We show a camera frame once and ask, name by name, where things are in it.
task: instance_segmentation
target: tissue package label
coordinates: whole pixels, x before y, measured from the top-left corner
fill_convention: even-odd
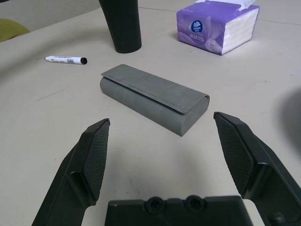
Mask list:
[[[259,6],[206,1],[177,12],[178,40],[220,55],[252,38]]]

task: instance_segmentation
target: black marker cap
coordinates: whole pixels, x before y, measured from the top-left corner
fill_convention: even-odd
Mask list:
[[[82,57],[82,58],[80,59],[80,62],[81,62],[83,65],[86,65],[86,64],[88,63],[88,60],[87,60],[87,58]]]

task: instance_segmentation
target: textured rubber pad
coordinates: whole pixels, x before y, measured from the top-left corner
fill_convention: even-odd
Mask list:
[[[106,121],[93,135],[84,165],[83,176],[97,201],[103,182],[103,174],[107,158],[108,135],[110,122]]]
[[[218,114],[215,122],[226,163],[238,192],[243,194],[254,169],[254,161],[236,128]]]

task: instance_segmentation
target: yellow object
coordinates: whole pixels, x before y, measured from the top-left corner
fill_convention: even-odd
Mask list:
[[[0,42],[27,34],[29,30],[15,21],[0,19]]]

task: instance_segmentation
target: black plastic mount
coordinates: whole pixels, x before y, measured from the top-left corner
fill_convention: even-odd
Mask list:
[[[64,158],[32,226],[80,226],[98,200],[107,155],[109,119],[87,128]]]
[[[214,113],[235,185],[253,201],[265,225],[301,226],[301,189],[278,159],[239,118]]]
[[[252,226],[240,196],[110,201],[105,226]]]

